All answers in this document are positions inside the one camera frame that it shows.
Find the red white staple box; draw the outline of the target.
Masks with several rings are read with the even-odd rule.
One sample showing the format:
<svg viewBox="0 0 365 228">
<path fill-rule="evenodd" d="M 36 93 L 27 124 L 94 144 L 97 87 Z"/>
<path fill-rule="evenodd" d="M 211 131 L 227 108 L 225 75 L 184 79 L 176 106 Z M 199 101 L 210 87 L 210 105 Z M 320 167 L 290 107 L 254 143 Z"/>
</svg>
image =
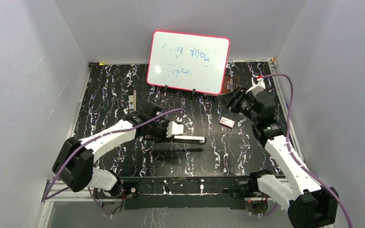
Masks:
<svg viewBox="0 0 365 228">
<path fill-rule="evenodd" d="M 235 122 L 231 119 L 226 118 L 226 117 L 222 117 L 220 119 L 220 124 L 225 126 L 225 127 L 228 127 L 228 128 L 233 128 Z"/>
</svg>

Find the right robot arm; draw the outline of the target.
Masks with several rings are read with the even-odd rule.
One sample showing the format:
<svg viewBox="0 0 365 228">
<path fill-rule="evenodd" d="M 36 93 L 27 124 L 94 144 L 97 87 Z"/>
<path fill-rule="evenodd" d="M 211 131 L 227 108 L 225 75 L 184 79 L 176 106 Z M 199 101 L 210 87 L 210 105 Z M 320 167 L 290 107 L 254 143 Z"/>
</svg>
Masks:
<svg viewBox="0 0 365 228">
<path fill-rule="evenodd" d="M 261 146 L 275 159 L 289 186 L 280 182 L 272 172 L 261 170 L 250 174 L 249 192 L 260 197 L 271 197 L 288 214 L 295 228 L 319 228 L 334 224 L 338 202 L 305 172 L 306 165 L 286 140 L 284 126 L 275 119 L 274 95 L 268 91 L 247 92 L 239 86 L 234 91 L 218 96 L 220 103 L 233 113 L 242 113 L 252 121 L 252 131 Z"/>
</svg>

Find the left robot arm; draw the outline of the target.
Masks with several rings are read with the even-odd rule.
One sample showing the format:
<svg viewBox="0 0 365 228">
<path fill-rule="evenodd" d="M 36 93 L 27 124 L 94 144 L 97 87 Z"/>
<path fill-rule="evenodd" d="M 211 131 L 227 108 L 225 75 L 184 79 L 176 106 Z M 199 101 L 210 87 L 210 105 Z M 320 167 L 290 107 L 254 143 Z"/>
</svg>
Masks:
<svg viewBox="0 0 365 228">
<path fill-rule="evenodd" d="M 49 187 L 62 180 L 73 192 L 85 188 L 104 190 L 117 198 L 123 192 L 122 179 L 115 172 L 94 167 L 95 162 L 114 148 L 146 135 L 167 138 L 170 120 L 155 103 L 149 103 L 144 111 L 133 111 L 111 127 L 83 139 L 71 137 L 65 140 L 54 162 L 55 174 Z"/>
</svg>

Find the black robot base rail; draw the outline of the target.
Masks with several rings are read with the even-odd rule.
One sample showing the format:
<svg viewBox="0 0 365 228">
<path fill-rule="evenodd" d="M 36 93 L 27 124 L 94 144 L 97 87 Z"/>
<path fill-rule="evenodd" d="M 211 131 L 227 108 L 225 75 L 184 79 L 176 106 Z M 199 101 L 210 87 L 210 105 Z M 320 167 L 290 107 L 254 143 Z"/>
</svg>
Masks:
<svg viewBox="0 0 365 228">
<path fill-rule="evenodd" d="M 272 198 L 255 191 L 249 177 L 124 177 L 123 192 L 111 197 L 103 190 L 93 195 L 103 202 L 124 203 L 124 209 L 230 208 L 263 213 Z"/>
</svg>

